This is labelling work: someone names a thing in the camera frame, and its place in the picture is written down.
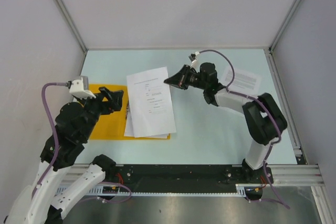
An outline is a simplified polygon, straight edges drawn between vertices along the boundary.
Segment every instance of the white paper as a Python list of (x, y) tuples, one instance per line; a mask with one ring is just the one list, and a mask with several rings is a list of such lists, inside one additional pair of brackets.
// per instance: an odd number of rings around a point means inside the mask
[[(133, 136), (134, 137), (132, 115), (131, 115), (130, 111), (127, 113), (127, 120), (126, 120), (126, 127), (125, 127), (124, 136)], [(167, 139), (168, 134), (156, 135), (156, 136), (146, 136), (146, 137)]]
[(167, 67), (127, 76), (127, 90), (135, 137), (176, 132)]
[[(232, 70), (231, 67), (228, 66), (224, 70), (220, 83), (226, 86), (231, 79)], [(258, 74), (235, 68), (235, 80), (230, 85), (229, 89), (243, 94), (253, 95), (258, 94), (260, 84), (261, 76)]]

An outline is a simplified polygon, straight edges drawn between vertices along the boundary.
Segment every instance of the gray wall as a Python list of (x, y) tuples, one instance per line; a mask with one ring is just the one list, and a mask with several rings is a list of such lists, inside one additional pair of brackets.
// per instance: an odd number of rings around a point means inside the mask
[(64, 0), (90, 49), (267, 47), (294, 0)]
[[(53, 0), (0, 0), (0, 222), (36, 176), (51, 135), (40, 93), (44, 83), (79, 73), (83, 54)], [(69, 101), (50, 88), (53, 116)]]
[(304, 0), (275, 50), (276, 65), (309, 163), (336, 206), (336, 0)]

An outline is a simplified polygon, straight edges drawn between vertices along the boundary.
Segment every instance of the purple cable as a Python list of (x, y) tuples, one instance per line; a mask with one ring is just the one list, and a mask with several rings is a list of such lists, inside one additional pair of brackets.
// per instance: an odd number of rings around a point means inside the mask
[(272, 124), (274, 125), (276, 131), (277, 131), (277, 134), (278, 134), (278, 140), (277, 141), (274, 141), (274, 142), (271, 142), (270, 145), (269, 145), (269, 149), (266, 153), (266, 156), (264, 158), (264, 161), (263, 161), (263, 170), (264, 170), (264, 173), (265, 173), (265, 177), (267, 179), (267, 182), (268, 184), (270, 185), (273, 193), (275, 194), (275, 196), (279, 199), (279, 200), (275, 200), (275, 199), (261, 199), (261, 200), (250, 200), (247, 196), (246, 196), (246, 199), (251, 202), (251, 201), (254, 201), (254, 202), (261, 202), (261, 201), (271, 201), (271, 202), (276, 202), (276, 203), (280, 203), (282, 204), (284, 207), (286, 207), (287, 209), (290, 209), (290, 207), (284, 202), (284, 200), (280, 197), (280, 195), (278, 194), (278, 192), (276, 191), (275, 187), (272, 185), (269, 177), (267, 176), (267, 171), (266, 171), (266, 160), (267, 158), (269, 157), (272, 149), (273, 149), (273, 145), (274, 144), (277, 144), (281, 141), (281, 132), (280, 132), (280, 129), (276, 123), (276, 121), (274, 120), (273, 116), (271, 115), (271, 113), (268, 111), (268, 109), (263, 105), (262, 102), (260, 102), (257, 98), (254, 98), (254, 97), (251, 97), (249, 95), (246, 95), (246, 94), (243, 94), (243, 93), (239, 93), (239, 92), (236, 92), (236, 91), (230, 91), (229, 90), (229, 86), (233, 83), (234, 79), (235, 79), (235, 70), (234, 70), (234, 67), (232, 65), (232, 63), (230, 62), (230, 60), (224, 55), (222, 54), (221, 52), (217, 51), (217, 50), (212, 50), (212, 49), (208, 49), (208, 50), (203, 50), (203, 51), (200, 51), (200, 54), (203, 53), (203, 52), (215, 52), (219, 55), (221, 55), (222, 57), (224, 57), (224, 59), (226, 59), (226, 61), (229, 63), (229, 65), (231, 66), (231, 70), (232, 70), (232, 79), (231, 81), (228, 83), (228, 85), (226, 86), (226, 91), (229, 92), (229, 93), (232, 93), (232, 94), (235, 94), (235, 95), (238, 95), (240, 97), (244, 97), (244, 98), (248, 98), (250, 100), (253, 100), (255, 102), (257, 102), (261, 107), (262, 109), (266, 112), (266, 114), (268, 115), (269, 119), (271, 120)]
[(124, 186), (124, 185), (121, 185), (121, 184), (118, 184), (118, 183), (105, 182), (105, 181), (103, 181), (102, 183), (103, 183), (103, 184), (109, 184), (109, 185), (113, 185), (113, 186), (119, 186), (119, 187), (122, 187), (122, 188), (126, 189), (130, 194), (129, 194), (129, 196), (127, 196), (127, 198), (122, 199), (122, 200), (107, 200), (107, 199), (103, 199), (103, 198), (100, 198), (100, 197), (97, 196), (97, 197), (90, 197), (90, 198), (82, 199), (82, 200), (79, 201), (78, 203), (83, 203), (83, 202), (85, 202), (85, 201), (89, 201), (89, 200), (96, 199), (96, 200), (101, 200), (101, 201), (103, 201), (103, 202), (108, 202), (108, 203), (117, 204), (117, 203), (125, 202), (125, 201), (129, 200), (129, 199), (132, 197), (132, 191), (131, 191), (131, 189), (128, 188), (127, 186)]
[(41, 92), (42, 103), (43, 103), (44, 109), (46, 111), (46, 114), (48, 116), (48, 120), (49, 120), (51, 130), (52, 130), (52, 135), (54, 136), (55, 152), (54, 152), (54, 156), (52, 157), (52, 160), (51, 160), (50, 164), (48, 165), (47, 169), (43, 172), (40, 179), (37, 181), (37, 184), (36, 184), (36, 186), (33, 190), (32, 198), (36, 193), (37, 186), (41, 184), (42, 180), (47, 175), (48, 171), (54, 165), (54, 163), (56, 161), (56, 158), (57, 158), (57, 155), (58, 155), (58, 149), (59, 149), (59, 143), (58, 143), (58, 136), (57, 136), (56, 128), (55, 128), (53, 117), (51, 116), (51, 112), (49, 110), (49, 107), (48, 107), (48, 104), (47, 104), (47, 99), (46, 99), (46, 89), (47, 89), (48, 86), (65, 86), (65, 87), (67, 87), (68, 84), (66, 82), (50, 82), (50, 83), (45, 84), (42, 88), (42, 92)]

